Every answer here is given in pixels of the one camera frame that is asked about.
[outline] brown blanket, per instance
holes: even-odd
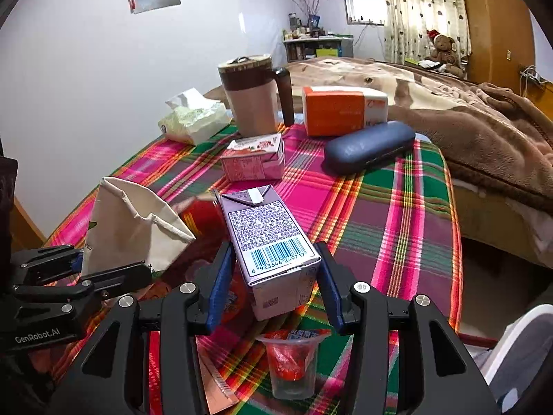
[[[302,112],[306,85],[384,91],[388,118],[427,135],[453,177],[553,214],[553,122],[511,90],[363,59],[309,59],[288,64],[288,70],[296,112]],[[206,96],[228,105],[220,88]]]

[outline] plastic cup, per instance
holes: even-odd
[[[313,396],[319,343],[328,335],[330,333],[301,339],[257,338],[267,350],[275,398],[307,399]]]

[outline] qr code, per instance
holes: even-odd
[[[274,306],[276,303],[278,303],[278,296],[275,296],[273,299],[270,299],[269,301],[265,301],[263,303],[263,309]]]
[[[241,251],[301,235],[280,201],[228,214]]]

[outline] beige fabric bag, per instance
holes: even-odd
[[[196,238],[150,189],[116,177],[100,183],[85,238],[82,274],[144,261],[163,271]]]

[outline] curtain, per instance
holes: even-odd
[[[471,54],[465,0],[386,0],[386,6],[386,61],[421,61],[429,56],[433,44],[427,30],[455,39],[459,60]]]

